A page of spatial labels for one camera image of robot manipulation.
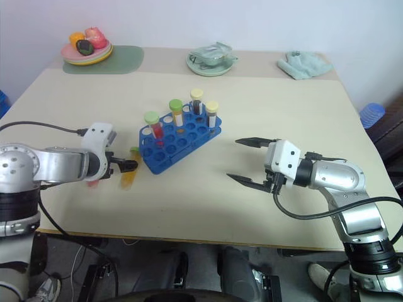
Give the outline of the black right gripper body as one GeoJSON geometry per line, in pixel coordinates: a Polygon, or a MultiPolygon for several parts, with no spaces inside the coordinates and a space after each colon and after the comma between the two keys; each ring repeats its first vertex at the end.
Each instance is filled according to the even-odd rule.
{"type": "Polygon", "coordinates": [[[278,140],[269,140],[264,158],[264,168],[267,173],[267,180],[271,180],[272,193],[279,193],[284,182],[283,173],[283,144],[278,140]]]}

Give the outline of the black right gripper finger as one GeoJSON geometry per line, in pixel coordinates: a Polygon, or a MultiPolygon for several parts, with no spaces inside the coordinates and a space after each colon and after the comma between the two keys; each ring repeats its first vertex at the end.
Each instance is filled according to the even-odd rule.
{"type": "Polygon", "coordinates": [[[271,143],[271,140],[266,138],[250,137],[237,139],[235,143],[239,143],[248,147],[261,148],[268,147],[268,145],[271,143]]]}
{"type": "Polygon", "coordinates": [[[271,182],[270,181],[263,181],[263,183],[256,183],[251,178],[239,176],[236,174],[229,174],[227,173],[231,179],[235,180],[239,184],[243,186],[250,187],[252,189],[257,189],[259,191],[271,191],[271,182]]]}

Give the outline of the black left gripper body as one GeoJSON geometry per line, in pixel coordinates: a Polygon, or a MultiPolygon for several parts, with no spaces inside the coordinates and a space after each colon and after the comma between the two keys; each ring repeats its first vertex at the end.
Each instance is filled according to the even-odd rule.
{"type": "Polygon", "coordinates": [[[106,171],[103,174],[103,179],[109,179],[113,174],[113,168],[111,167],[111,165],[116,164],[117,166],[120,166],[120,164],[122,163],[122,159],[115,157],[112,151],[106,151],[105,155],[107,164],[106,164],[106,171]]]}

